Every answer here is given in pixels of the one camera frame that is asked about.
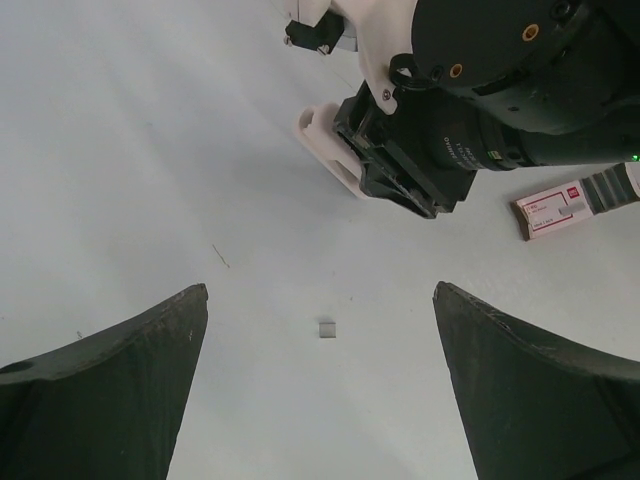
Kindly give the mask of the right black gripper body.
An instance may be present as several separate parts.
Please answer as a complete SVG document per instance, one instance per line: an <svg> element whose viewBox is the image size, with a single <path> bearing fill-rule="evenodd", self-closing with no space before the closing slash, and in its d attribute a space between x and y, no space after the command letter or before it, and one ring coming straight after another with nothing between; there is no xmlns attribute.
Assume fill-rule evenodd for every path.
<svg viewBox="0 0 640 480"><path fill-rule="evenodd" d="M366 83L344 100L333 132L355 153L365 196L391 201L422 218L451 213L467 198L476 172L438 162L427 140L435 131L430 108L440 97L435 89L402 91L391 115L377 105Z"/></svg>

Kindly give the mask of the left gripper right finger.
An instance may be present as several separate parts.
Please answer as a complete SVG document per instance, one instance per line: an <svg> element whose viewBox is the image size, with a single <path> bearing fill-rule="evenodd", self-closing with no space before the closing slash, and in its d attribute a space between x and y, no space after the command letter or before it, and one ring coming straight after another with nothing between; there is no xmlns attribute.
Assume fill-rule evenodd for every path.
<svg viewBox="0 0 640 480"><path fill-rule="evenodd" d="M480 479L636 479L639 364L508 315L458 286L437 327Z"/></svg>

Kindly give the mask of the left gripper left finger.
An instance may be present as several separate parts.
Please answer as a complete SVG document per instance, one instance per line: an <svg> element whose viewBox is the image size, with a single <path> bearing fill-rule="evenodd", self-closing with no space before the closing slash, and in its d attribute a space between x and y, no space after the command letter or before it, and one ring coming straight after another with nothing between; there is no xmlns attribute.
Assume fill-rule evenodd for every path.
<svg viewBox="0 0 640 480"><path fill-rule="evenodd" d="M4 479L167 477L208 323L196 284L1 370Z"/></svg>

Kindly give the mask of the white stapler top cover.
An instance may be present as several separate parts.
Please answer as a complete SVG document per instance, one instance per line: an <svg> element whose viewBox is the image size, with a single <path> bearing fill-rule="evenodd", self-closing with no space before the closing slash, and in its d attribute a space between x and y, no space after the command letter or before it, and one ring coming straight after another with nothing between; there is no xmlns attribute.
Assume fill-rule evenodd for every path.
<svg viewBox="0 0 640 480"><path fill-rule="evenodd" d="M360 181L363 168L356 153L333 130L339 106L335 103L309 106L294 125L300 144L355 197L366 199Z"/></svg>

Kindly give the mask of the red white staple box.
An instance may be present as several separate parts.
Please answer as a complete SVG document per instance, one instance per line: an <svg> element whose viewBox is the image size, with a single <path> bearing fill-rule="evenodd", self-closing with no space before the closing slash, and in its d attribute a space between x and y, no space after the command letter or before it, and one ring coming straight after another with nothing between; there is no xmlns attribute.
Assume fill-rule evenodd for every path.
<svg viewBox="0 0 640 480"><path fill-rule="evenodd" d="M511 203L525 241L639 202L639 163L620 163Z"/></svg>

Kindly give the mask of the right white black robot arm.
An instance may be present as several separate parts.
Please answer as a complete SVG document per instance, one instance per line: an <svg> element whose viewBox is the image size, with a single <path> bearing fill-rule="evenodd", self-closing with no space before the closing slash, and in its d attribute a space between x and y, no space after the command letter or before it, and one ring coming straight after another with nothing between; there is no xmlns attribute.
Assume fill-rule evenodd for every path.
<svg viewBox="0 0 640 480"><path fill-rule="evenodd" d="M391 56L391 114L362 87L335 132L361 191L433 218L479 170L639 157L635 1L421 1Z"/></svg>

